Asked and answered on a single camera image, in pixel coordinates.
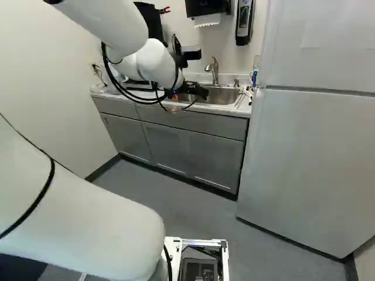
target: paper towel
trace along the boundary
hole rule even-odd
[[[218,25],[220,23],[221,14],[213,13],[205,16],[195,16],[194,23],[195,28],[202,28],[204,26]]]

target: refrigerator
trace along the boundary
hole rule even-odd
[[[268,9],[237,216],[344,258],[375,235],[375,1]]]

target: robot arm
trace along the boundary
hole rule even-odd
[[[45,2],[105,42],[111,59],[135,56],[145,79],[173,85],[173,58],[161,42],[148,39],[147,25],[130,0]],[[179,72],[176,85],[181,84]],[[1,114],[0,167],[0,253],[112,280],[167,280],[160,216],[75,176],[24,140]]]
[[[148,39],[147,25],[130,0],[45,0],[107,45],[117,71],[133,80],[155,81],[165,89],[183,86],[175,61],[165,46]]]

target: paper towel dispenser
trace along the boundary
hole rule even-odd
[[[231,14],[231,0],[185,0],[188,18],[212,13]]]

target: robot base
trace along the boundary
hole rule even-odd
[[[173,281],[229,281],[229,250],[226,240],[166,237],[165,246],[172,258]],[[186,257],[184,251],[188,248],[211,258]],[[86,274],[82,274],[79,281],[85,281],[86,277]]]

